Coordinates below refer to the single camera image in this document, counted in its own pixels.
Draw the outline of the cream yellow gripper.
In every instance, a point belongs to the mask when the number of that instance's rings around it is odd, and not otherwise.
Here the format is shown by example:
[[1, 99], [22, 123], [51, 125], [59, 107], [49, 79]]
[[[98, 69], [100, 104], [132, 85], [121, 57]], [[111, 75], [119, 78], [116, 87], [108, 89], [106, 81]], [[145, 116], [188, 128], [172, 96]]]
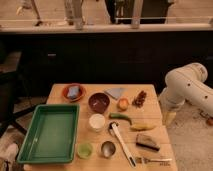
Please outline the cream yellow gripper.
[[165, 99], [161, 99], [160, 106], [162, 111], [162, 122], [165, 126], [168, 126], [176, 116], [176, 105]]

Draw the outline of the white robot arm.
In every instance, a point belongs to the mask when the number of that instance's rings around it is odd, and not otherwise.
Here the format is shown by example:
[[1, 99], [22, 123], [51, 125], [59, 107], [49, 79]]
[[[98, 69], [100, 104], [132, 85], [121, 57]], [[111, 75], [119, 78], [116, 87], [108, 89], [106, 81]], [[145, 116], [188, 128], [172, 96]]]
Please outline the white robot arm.
[[213, 117], [213, 88], [205, 84], [207, 77], [207, 69], [200, 63], [190, 63], [166, 74], [166, 87], [158, 96], [164, 125], [172, 122], [186, 100]]

